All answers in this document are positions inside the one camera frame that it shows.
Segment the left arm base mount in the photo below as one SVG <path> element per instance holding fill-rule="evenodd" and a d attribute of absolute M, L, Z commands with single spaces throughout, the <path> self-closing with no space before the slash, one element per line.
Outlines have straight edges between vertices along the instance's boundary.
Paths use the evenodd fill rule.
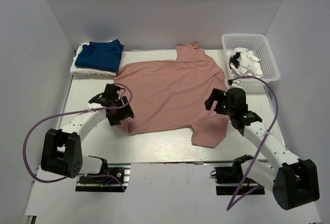
<path fill-rule="evenodd" d="M 110 177 L 91 178 L 79 176 L 76 192 L 123 193 L 128 187 L 130 164 L 108 164 L 103 174 Z"/>

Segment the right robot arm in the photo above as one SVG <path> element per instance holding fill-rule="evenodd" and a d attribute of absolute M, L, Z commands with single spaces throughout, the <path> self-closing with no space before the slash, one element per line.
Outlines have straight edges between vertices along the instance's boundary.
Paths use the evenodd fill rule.
<path fill-rule="evenodd" d="M 289 151 L 268 131 L 256 113 L 248 109 L 246 93 L 241 88 L 227 91 L 213 89 L 204 103 L 206 110 L 229 117 L 234 129 L 249 140 L 269 166 L 244 155 L 234 159 L 233 177 L 242 185 L 248 178 L 273 193 L 278 205 L 290 210 L 319 200 L 319 182 L 315 163 Z"/>

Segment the pink t-shirt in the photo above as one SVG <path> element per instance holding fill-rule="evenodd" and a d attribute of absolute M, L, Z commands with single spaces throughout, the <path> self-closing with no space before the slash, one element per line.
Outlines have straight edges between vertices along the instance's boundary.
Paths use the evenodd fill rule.
<path fill-rule="evenodd" d="M 226 138 L 228 117 L 205 109 L 225 75 L 198 43 L 178 46 L 175 60 L 144 61 L 120 68 L 114 81 L 129 87 L 135 115 L 120 124 L 127 135 L 192 128 L 191 143 L 216 147 Z"/>

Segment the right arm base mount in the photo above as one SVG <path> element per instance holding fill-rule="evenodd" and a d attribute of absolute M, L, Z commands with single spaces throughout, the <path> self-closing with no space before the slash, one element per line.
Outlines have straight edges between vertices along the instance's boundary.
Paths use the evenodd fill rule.
<path fill-rule="evenodd" d="M 240 182 L 233 168 L 228 166 L 215 166 L 210 172 L 210 176 L 215 179 L 217 196 L 232 196 Z M 240 187 L 238 195 L 241 196 L 247 193 L 257 184 L 256 181 L 246 178 Z"/>

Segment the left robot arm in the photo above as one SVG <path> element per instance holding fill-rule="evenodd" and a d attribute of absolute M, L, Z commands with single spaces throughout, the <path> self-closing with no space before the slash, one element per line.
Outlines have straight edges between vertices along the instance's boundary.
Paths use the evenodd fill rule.
<path fill-rule="evenodd" d="M 105 90 L 92 97 L 88 105 L 68 124 L 47 131 L 41 157 L 41 169 L 67 178 L 91 175 L 97 182 L 108 179 L 106 160 L 84 156 L 81 144 L 100 122 L 108 120 L 110 126 L 120 125 L 134 118 L 130 107 L 131 90 L 121 84 L 107 84 Z"/>

